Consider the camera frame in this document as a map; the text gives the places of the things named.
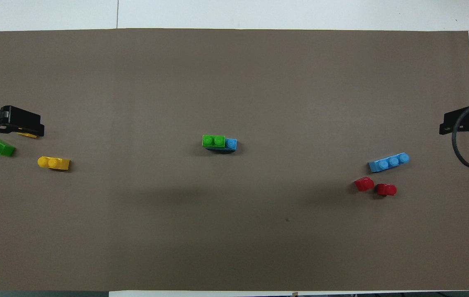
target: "black cable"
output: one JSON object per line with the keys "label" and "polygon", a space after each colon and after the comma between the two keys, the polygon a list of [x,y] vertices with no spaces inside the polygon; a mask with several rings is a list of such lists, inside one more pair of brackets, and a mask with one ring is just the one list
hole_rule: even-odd
{"label": "black cable", "polygon": [[453,133],[451,134],[451,144],[453,145],[453,150],[455,152],[455,155],[457,156],[457,158],[459,158],[459,160],[462,162],[462,164],[466,165],[467,167],[469,167],[469,162],[467,162],[464,159],[464,157],[462,157],[462,155],[460,154],[460,151],[459,151],[459,147],[457,146],[457,131],[459,129],[460,123],[465,118],[465,116],[467,116],[468,114],[469,114],[469,107],[467,107],[467,109],[465,109],[460,114],[459,118],[455,122],[455,125],[453,126]]}

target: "blue lego brick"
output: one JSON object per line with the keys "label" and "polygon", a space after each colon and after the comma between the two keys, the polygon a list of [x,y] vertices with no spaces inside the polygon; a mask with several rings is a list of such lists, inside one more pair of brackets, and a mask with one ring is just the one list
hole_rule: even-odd
{"label": "blue lego brick", "polygon": [[236,143],[237,143],[236,139],[226,138],[225,139],[225,148],[223,148],[223,147],[215,147],[215,148],[206,147],[206,149],[212,150],[212,151],[230,151],[230,152],[234,152],[234,151],[236,151]]}
{"label": "blue lego brick", "polygon": [[370,171],[379,172],[407,162],[409,162],[409,155],[400,153],[380,160],[375,160],[374,162],[368,162],[368,164],[370,166]]}

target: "white table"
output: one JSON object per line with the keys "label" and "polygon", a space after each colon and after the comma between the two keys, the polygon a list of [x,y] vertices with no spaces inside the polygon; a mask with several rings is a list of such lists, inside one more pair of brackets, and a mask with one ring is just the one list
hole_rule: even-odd
{"label": "white table", "polygon": [[[106,28],[469,31],[469,0],[0,0],[0,31]],[[460,107],[446,106],[445,112]],[[110,296],[242,297],[293,293],[119,291],[110,292]]]}

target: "brown paper mat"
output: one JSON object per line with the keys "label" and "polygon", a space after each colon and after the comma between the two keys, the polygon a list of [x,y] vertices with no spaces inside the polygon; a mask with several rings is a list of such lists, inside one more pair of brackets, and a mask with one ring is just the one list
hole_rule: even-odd
{"label": "brown paper mat", "polygon": [[469,290],[467,32],[0,32],[3,105],[0,290]]}

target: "yellow lego brick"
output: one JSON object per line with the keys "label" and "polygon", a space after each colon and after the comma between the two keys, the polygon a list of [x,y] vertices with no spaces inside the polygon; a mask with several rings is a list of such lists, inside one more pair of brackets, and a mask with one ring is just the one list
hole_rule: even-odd
{"label": "yellow lego brick", "polygon": [[20,133],[20,132],[16,132],[16,134],[24,135],[25,137],[31,137],[31,138],[36,138],[36,137],[37,137],[36,135],[33,135],[33,134],[31,134],[31,133]]}
{"label": "yellow lego brick", "polygon": [[38,158],[38,166],[51,169],[67,170],[69,169],[69,159],[42,156]]}

